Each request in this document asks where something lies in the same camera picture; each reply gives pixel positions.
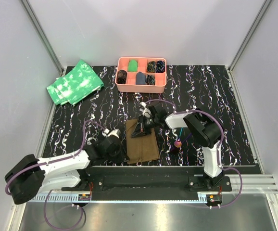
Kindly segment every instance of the green tie-dye towel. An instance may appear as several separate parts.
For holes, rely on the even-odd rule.
[[[102,86],[103,81],[88,64],[80,60],[67,75],[48,86],[47,91],[56,105],[67,102],[75,105]]]

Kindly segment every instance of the pink storage box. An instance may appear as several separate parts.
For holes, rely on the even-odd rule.
[[[136,60],[138,62],[137,72],[128,72],[128,63],[130,60]],[[147,72],[147,65],[151,61],[162,60],[165,63],[164,73],[149,73]],[[122,92],[139,92],[139,93],[163,93],[164,87],[167,84],[167,61],[163,58],[145,58],[145,57],[121,57],[119,58],[118,69],[125,70],[127,72],[126,84],[117,84],[117,76],[115,77],[115,84],[119,91]],[[136,74],[142,72],[146,75],[155,76],[155,85],[136,85]]]

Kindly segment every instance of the black marble tabletop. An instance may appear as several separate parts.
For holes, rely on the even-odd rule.
[[[103,80],[104,87],[89,95],[76,106],[57,106],[47,138],[43,157],[52,157],[79,149],[83,136],[83,122],[92,119],[108,129],[119,128],[126,149],[125,121],[137,118],[139,103],[149,99],[166,99],[174,102],[177,111],[192,109],[203,104],[224,125],[222,163],[228,165],[254,165],[253,155],[241,120],[233,89],[224,66],[175,65],[167,67],[167,86],[162,94],[119,92],[115,86],[115,66],[94,66],[93,70]],[[172,106],[163,104],[168,111]],[[180,149],[173,143],[180,128],[163,130],[156,128],[160,159],[137,165],[149,166],[197,166],[204,163],[201,147],[190,137]],[[181,140],[189,134],[183,129]],[[101,139],[101,131],[95,125],[87,126],[86,143]]]

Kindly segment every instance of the brown cloth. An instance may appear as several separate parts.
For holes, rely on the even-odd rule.
[[[159,159],[155,130],[152,128],[150,135],[131,138],[136,127],[137,119],[126,121],[126,147],[129,164]]]

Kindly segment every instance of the pink ball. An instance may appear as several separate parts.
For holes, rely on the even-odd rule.
[[[182,142],[180,140],[174,141],[174,146],[176,146],[177,148],[182,147]]]

